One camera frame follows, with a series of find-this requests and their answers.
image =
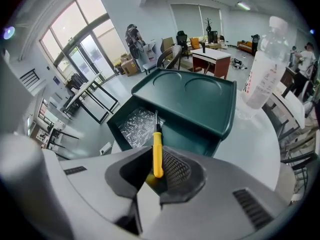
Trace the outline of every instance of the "ceiling light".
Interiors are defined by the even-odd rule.
[[[250,7],[248,5],[245,5],[243,2],[238,2],[238,6],[240,6],[241,8],[249,11]]]
[[[13,26],[10,26],[8,28],[4,29],[3,39],[8,40],[11,38],[15,33],[15,28]]]

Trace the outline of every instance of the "orange sofa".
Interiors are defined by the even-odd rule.
[[[252,53],[252,42],[239,41],[236,47],[237,49]]]

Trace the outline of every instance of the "white shirt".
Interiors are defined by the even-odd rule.
[[[300,52],[300,54],[303,57],[303,62],[302,62],[302,64],[298,65],[298,68],[300,69],[300,73],[303,76],[307,77],[307,74],[306,74],[307,69],[314,62],[316,57],[312,51],[307,51],[307,50]]]

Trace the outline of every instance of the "plastic bottle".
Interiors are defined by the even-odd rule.
[[[262,36],[249,77],[241,95],[237,97],[236,114],[251,119],[267,102],[286,71],[290,48],[285,39],[288,24],[282,18],[271,16],[270,32]]]

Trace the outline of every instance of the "yellow screwdriver handle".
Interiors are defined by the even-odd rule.
[[[164,170],[162,170],[161,135],[161,132],[153,134],[153,174],[157,178],[161,178],[164,175]]]

